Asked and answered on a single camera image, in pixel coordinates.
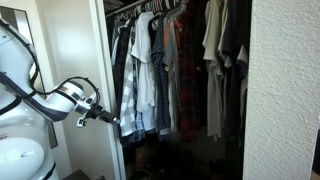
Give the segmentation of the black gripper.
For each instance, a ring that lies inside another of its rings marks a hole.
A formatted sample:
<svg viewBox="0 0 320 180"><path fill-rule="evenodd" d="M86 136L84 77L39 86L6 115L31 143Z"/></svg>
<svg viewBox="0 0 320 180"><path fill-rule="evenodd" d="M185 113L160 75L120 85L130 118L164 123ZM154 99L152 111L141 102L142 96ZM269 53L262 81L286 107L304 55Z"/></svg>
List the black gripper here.
<svg viewBox="0 0 320 180"><path fill-rule="evenodd" d="M112 113L106 111L102 106L97 105L95 107L92 107L89 111L89 117L92 119L100 119L107 123L115 123L117 121L117 118Z"/></svg>

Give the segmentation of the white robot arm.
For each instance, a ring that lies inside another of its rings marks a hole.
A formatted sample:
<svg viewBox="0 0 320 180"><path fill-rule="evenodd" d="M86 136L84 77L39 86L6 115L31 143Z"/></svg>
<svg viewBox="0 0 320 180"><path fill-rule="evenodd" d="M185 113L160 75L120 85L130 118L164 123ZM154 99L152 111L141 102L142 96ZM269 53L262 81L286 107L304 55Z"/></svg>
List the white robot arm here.
<svg viewBox="0 0 320 180"><path fill-rule="evenodd" d="M118 123L116 116L99 105L97 88L89 97L79 76L64 80L49 92L34 86L40 72L34 46L0 19L0 180L58 180L48 124L71 113L88 119Z"/></svg>

